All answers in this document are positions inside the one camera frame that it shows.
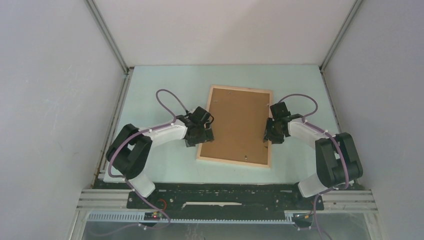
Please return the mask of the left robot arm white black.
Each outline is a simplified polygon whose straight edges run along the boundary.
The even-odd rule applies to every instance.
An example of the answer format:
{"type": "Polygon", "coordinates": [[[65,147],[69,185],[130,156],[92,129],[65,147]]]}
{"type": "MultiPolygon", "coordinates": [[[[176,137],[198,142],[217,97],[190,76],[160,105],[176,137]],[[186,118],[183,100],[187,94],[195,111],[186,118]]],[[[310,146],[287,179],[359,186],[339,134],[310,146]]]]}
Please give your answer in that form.
{"type": "Polygon", "coordinates": [[[153,208],[158,202],[158,194],[154,192],[156,186],[145,170],[151,149],[177,140],[183,140],[188,148],[212,142],[214,121],[210,112],[198,106],[153,127],[141,129],[126,124],[105,154],[108,176],[123,179],[139,194],[138,201],[145,208],[153,208]]]}

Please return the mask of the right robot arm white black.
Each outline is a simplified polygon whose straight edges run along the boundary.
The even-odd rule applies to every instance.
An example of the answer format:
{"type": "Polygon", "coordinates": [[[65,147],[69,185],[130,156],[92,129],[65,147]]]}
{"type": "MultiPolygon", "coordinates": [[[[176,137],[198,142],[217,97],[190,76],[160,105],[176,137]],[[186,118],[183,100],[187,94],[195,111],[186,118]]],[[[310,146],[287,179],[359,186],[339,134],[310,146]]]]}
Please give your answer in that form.
{"type": "Polygon", "coordinates": [[[284,102],[270,106],[264,141],[282,144],[285,138],[302,140],[315,151],[316,172],[297,184],[291,204],[304,209],[311,197],[334,187],[346,187],[363,176],[363,167],[353,137],[347,133],[331,133],[309,123],[300,114],[291,114],[284,102]]]}

